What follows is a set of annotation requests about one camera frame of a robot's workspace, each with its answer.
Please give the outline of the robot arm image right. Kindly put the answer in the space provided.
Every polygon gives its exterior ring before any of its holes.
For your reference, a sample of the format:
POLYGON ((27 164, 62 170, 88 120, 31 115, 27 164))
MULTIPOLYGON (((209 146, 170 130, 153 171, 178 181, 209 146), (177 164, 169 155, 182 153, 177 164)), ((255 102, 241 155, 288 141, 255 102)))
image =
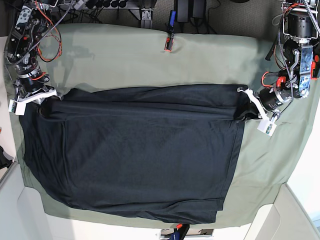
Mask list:
POLYGON ((265 57, 274 58, 278 72, 266 71, 262 90, 239 88, 248 96, 236 112, 236 120, 280 118, 294 99, 307 98, 311 81, 320 76, 320 26, 318 0, 283 0, 277 35, 265 57))

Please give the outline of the robot arm image left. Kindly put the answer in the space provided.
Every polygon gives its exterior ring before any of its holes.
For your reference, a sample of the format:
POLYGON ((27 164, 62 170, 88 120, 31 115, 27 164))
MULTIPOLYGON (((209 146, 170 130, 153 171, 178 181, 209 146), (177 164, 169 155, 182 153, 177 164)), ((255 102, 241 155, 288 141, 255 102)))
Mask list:
POLYGON ((50 63, 62 55, 61 33, 50 14, 57 3, 56 0, 27 1, 10 32, 4 55, 8 65, 16 70, 16 80, 14 99, 10 100, 8 110, 17 116, 24 115, 28 103, 41 105, 47 98, 58 97, 56 89, 47 84, 50 76, 41 70, 37 60, 50 63), (40 43, 47 37, 52 37, 58 45, 56 54, 49 58, 40 49, 40 43))

